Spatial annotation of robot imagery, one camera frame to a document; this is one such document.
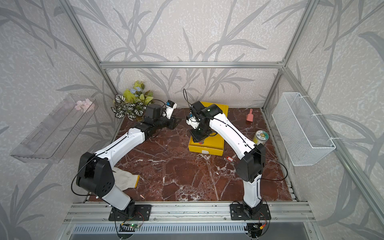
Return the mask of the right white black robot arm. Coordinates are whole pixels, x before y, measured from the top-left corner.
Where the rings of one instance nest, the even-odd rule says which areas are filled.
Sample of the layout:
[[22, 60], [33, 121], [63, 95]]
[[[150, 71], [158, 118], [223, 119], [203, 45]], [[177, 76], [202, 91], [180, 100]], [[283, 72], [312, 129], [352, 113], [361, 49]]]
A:
[[236, 173], [244, 185], [244, 209], [257, 212], [262, 205], [261, 178], [266, 162], [264, 145], [257, 145], [245, 137], [215, 104], [205, 107], [201, 102], [195, 102], [190, 106], [186, 120], [192, 127], [190, 134], [195, 143], [217, 133], [235, 151], [240, 160], [236, 164]]

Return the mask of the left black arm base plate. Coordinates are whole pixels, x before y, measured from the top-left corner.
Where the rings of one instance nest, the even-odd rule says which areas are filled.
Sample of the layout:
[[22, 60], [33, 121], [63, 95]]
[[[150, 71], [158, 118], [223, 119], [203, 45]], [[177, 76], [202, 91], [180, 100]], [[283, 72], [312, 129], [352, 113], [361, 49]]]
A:
[[112, 208], [109, 221], [148, 221], [152, 205], [129, 205], [125, 210]]

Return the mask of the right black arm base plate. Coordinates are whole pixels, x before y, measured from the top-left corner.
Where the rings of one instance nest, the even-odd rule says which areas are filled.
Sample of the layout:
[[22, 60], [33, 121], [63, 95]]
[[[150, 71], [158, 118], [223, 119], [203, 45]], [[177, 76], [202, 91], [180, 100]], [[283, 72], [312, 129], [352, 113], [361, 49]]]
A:
[[269, 221], [271, 219], [269, 205], [264, 202], [260, 202], [254, 208], [250, 208], [248, 205], [239, 203], [239, 202], [232, 203], [230, 204], [230, 214], [231, 214], [231, 220], [233, 221], [240, 221], [240, 220]]

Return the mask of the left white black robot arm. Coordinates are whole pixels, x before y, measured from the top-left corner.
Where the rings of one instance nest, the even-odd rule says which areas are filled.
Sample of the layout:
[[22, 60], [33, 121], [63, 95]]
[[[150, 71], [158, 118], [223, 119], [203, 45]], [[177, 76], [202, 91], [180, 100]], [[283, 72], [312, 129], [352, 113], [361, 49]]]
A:
[[156, 131], [163, 128], [173, 130], [181, 120], [178, 117], [144, 118], [107, 147], [95, 153], [84, 153], [80, 158], [79, 170], [73, 183], [101, 198], [116, 210], [132, 215], [135, 211], [135, 200], [117, 186], [113, 167], [128, 152], [152, 137]]

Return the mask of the yellow drawer cabinet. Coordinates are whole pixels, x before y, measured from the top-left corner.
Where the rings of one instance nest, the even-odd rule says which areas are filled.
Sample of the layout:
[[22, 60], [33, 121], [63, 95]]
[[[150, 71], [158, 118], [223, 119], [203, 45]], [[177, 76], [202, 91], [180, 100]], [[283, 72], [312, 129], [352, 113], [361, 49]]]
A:
[[229, 106], [222, 104], [214, 104], [209, 102], [195, 102], [192, 104], [195, 111], [195, 118], [199, 124], [206, 122], [218, 114], [228, 116]]

